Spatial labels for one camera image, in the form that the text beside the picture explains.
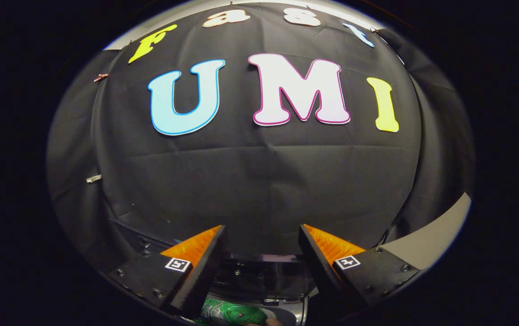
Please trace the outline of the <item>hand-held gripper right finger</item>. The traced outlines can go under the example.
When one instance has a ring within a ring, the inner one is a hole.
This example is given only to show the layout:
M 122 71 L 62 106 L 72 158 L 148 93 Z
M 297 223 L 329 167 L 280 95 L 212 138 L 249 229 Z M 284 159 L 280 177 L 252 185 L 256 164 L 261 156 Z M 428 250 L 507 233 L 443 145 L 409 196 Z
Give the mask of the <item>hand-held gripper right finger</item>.
M 385 301 L 419 269 L 387 249 L 363 249 L 311 225 L 299 227 L 298 243 L 324 305 L 350 317 Z

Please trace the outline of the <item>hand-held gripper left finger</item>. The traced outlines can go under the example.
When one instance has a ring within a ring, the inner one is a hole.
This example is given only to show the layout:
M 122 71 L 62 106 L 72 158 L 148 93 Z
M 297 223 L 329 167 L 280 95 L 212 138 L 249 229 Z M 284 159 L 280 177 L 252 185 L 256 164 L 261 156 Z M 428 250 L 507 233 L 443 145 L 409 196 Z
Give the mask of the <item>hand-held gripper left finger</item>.
M 138 252 L 106 276 L 151 309 L 193 319 L 220 269 L 226 239 L 226 225 L 212 227 L 170 248 L 138 236 Z

